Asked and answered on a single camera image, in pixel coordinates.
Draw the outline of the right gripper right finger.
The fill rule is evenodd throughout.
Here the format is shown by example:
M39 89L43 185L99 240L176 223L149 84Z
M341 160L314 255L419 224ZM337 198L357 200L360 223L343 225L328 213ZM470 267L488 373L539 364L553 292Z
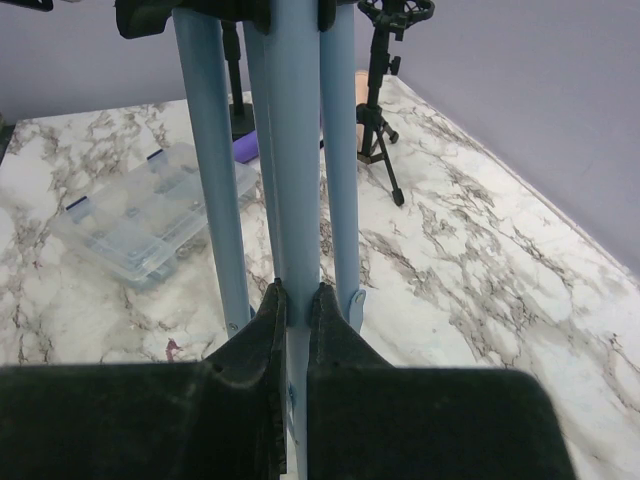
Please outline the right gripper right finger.
M312 479L571 479L551 401L518 370L400 368L313 299L307 371Z

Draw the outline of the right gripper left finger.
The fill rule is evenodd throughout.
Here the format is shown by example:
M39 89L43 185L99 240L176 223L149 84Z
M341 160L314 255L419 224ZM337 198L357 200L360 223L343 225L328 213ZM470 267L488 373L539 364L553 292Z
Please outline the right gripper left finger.
M200 361L9 366L5 479L276 479L284 427L286 294Z

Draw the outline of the purple microphone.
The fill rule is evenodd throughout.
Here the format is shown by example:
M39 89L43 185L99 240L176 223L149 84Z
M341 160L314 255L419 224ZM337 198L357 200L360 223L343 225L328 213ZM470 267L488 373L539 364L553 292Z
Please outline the purple microphone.
M259 156L257 132L255 130L233 141L234 160L246 164Z

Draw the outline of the beige microphone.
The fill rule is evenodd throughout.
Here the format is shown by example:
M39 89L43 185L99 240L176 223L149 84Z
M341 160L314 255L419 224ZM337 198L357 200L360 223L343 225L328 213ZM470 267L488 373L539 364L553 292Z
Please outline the beige microphone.
M371 131L370 127L366 127L364 120L366 119L365 107L368 100L368 77L369 74L365 70L355 72L355 95L356 95L356 138L359 155L369 155L371 145L373 143L373 133L370 133L370 140L365 143L365 133Z

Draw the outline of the light blue music stand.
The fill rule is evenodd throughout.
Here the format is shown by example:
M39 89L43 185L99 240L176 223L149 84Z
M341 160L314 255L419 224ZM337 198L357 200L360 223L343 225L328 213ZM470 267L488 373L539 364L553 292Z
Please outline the light blue music stand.
M240 248L225 238L221 204L228 125L218 32L242 22L261 156L274 273L287 294L287 367L297 473L311 475L307 367L312 298L320 286L320 194L329 194L337 306L353 331L363 322L359 280L354 5L350 1L119 1L127 39L175 28L200 161L223 310L240 305Z

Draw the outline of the black round-base mic stand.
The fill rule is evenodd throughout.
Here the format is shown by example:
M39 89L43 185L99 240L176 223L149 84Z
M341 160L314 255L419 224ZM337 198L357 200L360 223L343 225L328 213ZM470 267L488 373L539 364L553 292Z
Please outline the black round-base mic stand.
M232 103L229 106L231 133L234 141L254 130L253 107L243 100L240 60L241 49L236 23L221 21L224 58L229 74Z

